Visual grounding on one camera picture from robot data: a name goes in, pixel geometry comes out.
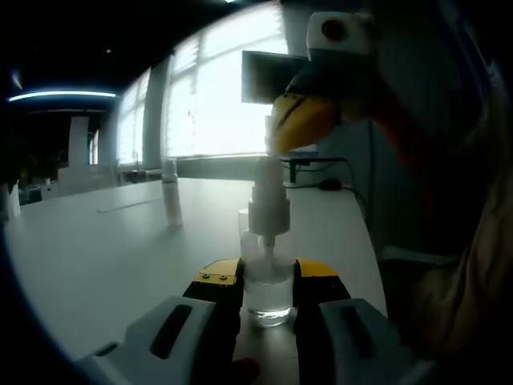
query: desk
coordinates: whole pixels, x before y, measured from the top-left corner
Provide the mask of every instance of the desk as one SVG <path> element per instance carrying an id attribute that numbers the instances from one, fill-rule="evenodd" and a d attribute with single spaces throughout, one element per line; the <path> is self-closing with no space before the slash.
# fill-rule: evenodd
<path id="1" fill-rule="evenodd" d="M 180 229 L 167 227 L 159 181 L 23 206 L 6 224 L 22 288 L 71 359 L 123 341 L 130 323 L 181 295 L 201 267 L 240 256 L 237 213 L 247 207 L 252 182 L 180 179 L 179 186 Z M 302 188 L 288 196 L 296 256 L 330 265 L 353 298 L 386 314 L 353 193 Z M 133 205 L 142 201 L 148 203 Z"/>

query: pump spray bottle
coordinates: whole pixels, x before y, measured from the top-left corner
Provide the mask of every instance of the pump spray bottle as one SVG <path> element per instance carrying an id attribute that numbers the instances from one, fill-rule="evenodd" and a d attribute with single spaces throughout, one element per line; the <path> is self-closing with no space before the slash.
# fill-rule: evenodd
<path id="1" fill-rule="evenodd" d="M 279 325 L 292 307 L 295 260 L 290 203 L 276 157 L 258 160 L 252 199 L 240 213 L 239 225 L 246 306 L 258 326 Z"/>

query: clear bottle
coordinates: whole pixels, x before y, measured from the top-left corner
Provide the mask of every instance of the clear bottle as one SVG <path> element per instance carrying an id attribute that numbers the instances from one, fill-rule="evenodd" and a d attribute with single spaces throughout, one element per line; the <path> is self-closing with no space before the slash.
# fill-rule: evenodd
<path id="1" fill-rule="evenodd" d="M 239 212 L 240 251 L 246 306 L 252 321 L 266 327 L 283 323 L 289 315 L 295 260 L 281 163 L 262 158 L 256 174 L 248 209 Z"/>
<path id="2" fill-rule="evenodd" d="M 162 160 L 162 198 L 164 200 L 168 225 L 181 226 L 182 210 L 178 191 L 176 159 Z"/>

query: window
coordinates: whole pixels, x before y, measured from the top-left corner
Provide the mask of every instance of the window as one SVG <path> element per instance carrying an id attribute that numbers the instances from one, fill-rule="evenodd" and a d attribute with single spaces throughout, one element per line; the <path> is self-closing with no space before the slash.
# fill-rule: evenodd
<path id="1" fill-rule="evenodd" d="M 272 106 L 240 101 L 242 51 L 288 53 L 276 2 L 226 18 L 176 48 L 164 96 L 165 156 L 265 151 Z"/>
<path id="2" fill-rule="evenodd" d="M 143 163 L 144 103 L 149 80 L 148 69 L 128 88 L 119 106 L 116 146 L 119 165 Z"/>
<path id="3" fill-rule="evenodd" d="M 96 130 L 95 136 L 89 143 L 89 164 L 98 164 L 98 137 L 99 130 Z"/>

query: fluorescent light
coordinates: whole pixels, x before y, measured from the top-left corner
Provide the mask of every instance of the fluorescent light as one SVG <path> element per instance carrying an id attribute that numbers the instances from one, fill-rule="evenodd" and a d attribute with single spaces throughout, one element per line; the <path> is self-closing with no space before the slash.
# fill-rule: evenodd
<path id="1" fill-rule="evenodd" d="M 42 91 L 42 92 L 31 92 L 28 94 L 13 96 L 9 98 L 9 102 L 14 102 L 20 99 L 37 98 L 39 96 L 53 96 L 53 95 L 86 95 L 86 96 L 100 96 L 103 98 L 115 98 L 115 94 L 108 92 L 93 92 L 93 91 Z"/>

